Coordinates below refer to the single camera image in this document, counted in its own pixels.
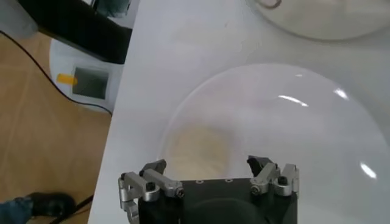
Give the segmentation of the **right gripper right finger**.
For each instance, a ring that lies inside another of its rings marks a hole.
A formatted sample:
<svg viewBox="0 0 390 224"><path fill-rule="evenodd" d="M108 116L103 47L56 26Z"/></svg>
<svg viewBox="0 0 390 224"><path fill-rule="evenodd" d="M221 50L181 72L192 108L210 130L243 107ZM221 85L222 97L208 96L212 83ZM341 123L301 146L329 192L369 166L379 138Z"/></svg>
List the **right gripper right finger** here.
<svg viewBox="0 0 390 224"><path fill-rule="evenodd" d="M247 163L253 177L250 181L252 195L263 195L272 191L281 197L299 196L299 169L295 164L286 164L282 170L267 157L249 155Z"/></svg>

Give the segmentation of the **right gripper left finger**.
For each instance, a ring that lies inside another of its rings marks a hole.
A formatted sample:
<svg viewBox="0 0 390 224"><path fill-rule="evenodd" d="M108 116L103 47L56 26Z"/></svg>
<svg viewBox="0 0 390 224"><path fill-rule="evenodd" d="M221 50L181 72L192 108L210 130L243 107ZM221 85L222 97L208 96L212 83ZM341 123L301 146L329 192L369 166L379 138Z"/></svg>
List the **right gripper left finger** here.
<svg viewBox="0 0 390 224"><path fill-rule="evenodd" d="M118 178L120 208L127 213L130 224L140 223L138 200L155 202L163 194L168 198L183 198L185 190L180 181L163 175L166 161L147 163L138 172L122 173Z"/></svg>

